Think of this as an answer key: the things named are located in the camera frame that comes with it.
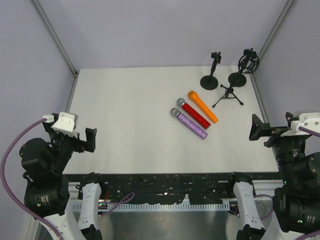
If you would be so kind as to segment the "black tripod stand shock mount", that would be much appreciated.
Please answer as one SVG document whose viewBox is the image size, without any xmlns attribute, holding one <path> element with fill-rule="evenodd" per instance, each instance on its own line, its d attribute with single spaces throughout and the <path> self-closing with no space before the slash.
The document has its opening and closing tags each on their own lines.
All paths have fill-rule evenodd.
<svg viewBox="0 0 320 240">
<path fill-rule="evenodd" d="M 234 93 L 234 88 L 238 88 L 238 87 L 232 87 L 232 86 L 230 85 L 230 83 L 229 83 L 229 86 L 228 86 L 228 87 L 224 86 L 223 84 L 221 84 L 220 87 L 225 90 L 224 95 L 212 106 L 212 108 L 215 108 L 215 107 L 217 106 L 217 104 L 218 104 L 221 100 L 228 100 L 228 99 L 236 99 L 241 106 L 244 105 L 244 103 L 243 103 L 243 102 L 235 95 L 235 93 Z"/>
</svg>

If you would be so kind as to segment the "black round-base mic stand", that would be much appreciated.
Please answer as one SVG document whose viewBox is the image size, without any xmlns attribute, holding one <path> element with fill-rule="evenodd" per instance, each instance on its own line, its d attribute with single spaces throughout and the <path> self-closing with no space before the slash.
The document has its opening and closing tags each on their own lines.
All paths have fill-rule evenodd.
<svg viewBox="0 0 320 240">
<path fill-rule="evenodd" d="M 212 66 L 210 69 L 210 74 L 205 75 L 200 80 L 200 86 L 205 90 L 214 90 L 218 87 L 218 80 L 214 76 L 214 72 L 218 64 L 221 63 L 221 52 L 212 52 L 211 58 L 213 59 Z"/>
</svg>

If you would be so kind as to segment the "orange microphone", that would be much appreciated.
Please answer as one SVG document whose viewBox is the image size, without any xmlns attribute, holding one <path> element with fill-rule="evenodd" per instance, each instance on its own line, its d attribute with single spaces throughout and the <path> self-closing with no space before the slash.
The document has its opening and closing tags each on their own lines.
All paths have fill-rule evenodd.
<svg viewBox="0 0 320 240">
<path fill-rule="evenodd" d="M 194 102 L 201 110 L 202 112 L 214 123 L 216 124 L 219 120 L 218 118 L 213 114 L 213 112 L 206 106 L 206 104 L 200 99 L 198 94 L 191 90 L 188 93 L 189 99 Z"/>
</svg>

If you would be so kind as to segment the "red microphone silver grille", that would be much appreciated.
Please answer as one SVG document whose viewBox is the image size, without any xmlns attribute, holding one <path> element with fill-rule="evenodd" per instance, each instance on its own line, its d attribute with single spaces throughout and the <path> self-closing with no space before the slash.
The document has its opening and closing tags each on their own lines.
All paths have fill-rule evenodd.
<svg viewBox="0 0 320 240">
<path fill-rule="evenodd" d="M 190 117 L 192 117 L 198 124 L 207 130 L 211 124 L 202 117 L 195 109 L 193 109 L 184 98 L 179 98 L 176 101 L 178 107 L 182 108 Z"/>
</svg>

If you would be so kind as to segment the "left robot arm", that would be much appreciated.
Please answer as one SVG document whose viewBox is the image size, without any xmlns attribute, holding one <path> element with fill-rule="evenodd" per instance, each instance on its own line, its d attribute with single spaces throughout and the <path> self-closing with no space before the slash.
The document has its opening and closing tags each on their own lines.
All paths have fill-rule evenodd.
<svg viewBox="0 0 320 240">
<path fill-rule="evenodd" d="M 44 123 L 50 142 L 42 138 L 27 141 L 19 150 L 21 165 L 27 180 L 24 204 L 33 213 L 53 225 L 64 240 L 100 240 L 98 228 L 99 199 L 107 193 L 107 186 L 99 173 L 83 176 L 78 197 L 82 201 L 80 217 L 75 219 L 69 193 L 69 180 L 63 171 L 73 153 L 94 152 L 97 129 L 86 128 L 86 140 L 79 133 L 68 136 L 51 129 L 52 124 Z"/>
</svg>

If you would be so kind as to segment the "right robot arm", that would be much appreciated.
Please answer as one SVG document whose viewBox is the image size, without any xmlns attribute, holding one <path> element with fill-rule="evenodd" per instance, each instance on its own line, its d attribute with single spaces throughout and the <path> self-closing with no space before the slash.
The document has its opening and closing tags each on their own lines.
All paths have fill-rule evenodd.
<svg viewBox="0 0 320 240">
<path fill-rule="evenodd" d="M 237 201 L 242 225 L 238 240 L 307 240 L 320 234 L 320 154 L 305 154 L 306 140 L 320 135 L 320 114 L 287 112 L 285 118 L 287 126 L 272 127 L 252 115 L 249 140 L 268 138 L 264 146 L 274 149 L 283 186 L 274 190 L 271 222 L 264 227 L 252 177 L 231 174 L 226 191 Z"/>
</svg>

